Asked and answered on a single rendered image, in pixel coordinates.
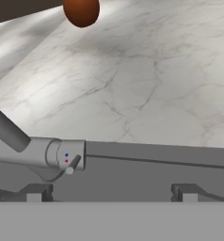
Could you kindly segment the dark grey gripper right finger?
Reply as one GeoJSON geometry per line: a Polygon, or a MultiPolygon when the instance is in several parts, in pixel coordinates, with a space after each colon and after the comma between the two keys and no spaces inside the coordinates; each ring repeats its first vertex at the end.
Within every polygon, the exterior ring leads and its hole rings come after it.
{"type": "Polygon", "coordinates": [[[208,193],[196,184],[173,184],[171,200],[177,202],[224,202],[224,197],[208,193]]]}

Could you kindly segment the grey metal sink faucet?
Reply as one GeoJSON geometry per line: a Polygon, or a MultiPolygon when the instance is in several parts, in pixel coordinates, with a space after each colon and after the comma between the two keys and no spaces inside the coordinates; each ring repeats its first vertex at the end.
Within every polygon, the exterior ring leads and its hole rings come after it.
{"type": "Polygon", "coordinates": [[[66,174],[76,155],[81,156],[76,170],[84,170],[85,140],[29,137],[0,110],[0,162],[26,166],[52,183],[66,174]]]}

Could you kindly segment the grey metal sink basin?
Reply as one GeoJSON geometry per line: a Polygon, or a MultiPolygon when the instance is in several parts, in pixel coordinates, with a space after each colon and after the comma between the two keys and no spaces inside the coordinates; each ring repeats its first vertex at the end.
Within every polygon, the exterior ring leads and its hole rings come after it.
{"type": "Polygon", "coordinates": [[[224,149],[86,141],[84,170],[52,183],[23,165],[0,162],[0,189],[51,184],[53,201],[172,201],[173,184],[224,197],[224,149]]]}

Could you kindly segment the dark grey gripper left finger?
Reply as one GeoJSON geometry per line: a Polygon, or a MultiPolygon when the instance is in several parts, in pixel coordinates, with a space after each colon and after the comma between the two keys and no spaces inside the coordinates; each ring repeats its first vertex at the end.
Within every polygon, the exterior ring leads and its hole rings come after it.
{"type": "Polygon", "coordinates": [[[53,201],[53,186],[51,184],[30,184],[18,192],[0,189],[0,201],[8,202],[43,202],[53,201]]]}

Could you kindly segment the brown round egg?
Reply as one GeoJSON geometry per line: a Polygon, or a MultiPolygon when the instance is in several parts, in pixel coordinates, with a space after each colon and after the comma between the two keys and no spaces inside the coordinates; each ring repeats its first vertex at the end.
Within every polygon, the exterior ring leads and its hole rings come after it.
{"type": "Polygon", "coordinates": [[[63,0],[63,10],[70,23],[76,27],[94,24],[100,13],[99,0],[63,0]]]}

